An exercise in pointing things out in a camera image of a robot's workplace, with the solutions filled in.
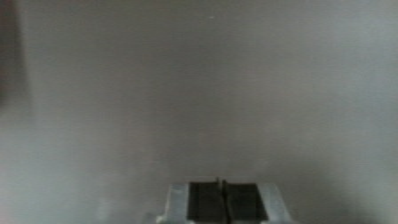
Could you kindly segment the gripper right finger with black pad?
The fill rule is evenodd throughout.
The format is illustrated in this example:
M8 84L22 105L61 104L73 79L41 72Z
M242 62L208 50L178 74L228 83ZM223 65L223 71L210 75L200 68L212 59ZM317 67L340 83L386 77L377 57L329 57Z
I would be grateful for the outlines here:
M265 183L223 183L230 224L294 224L280 188Z

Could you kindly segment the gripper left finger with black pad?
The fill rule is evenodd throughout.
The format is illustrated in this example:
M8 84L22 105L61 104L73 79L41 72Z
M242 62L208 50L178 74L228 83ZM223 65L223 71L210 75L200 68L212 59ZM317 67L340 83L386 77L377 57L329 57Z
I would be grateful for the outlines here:
M224 224L221 181L175 183L169 187L164 214L157 224Z

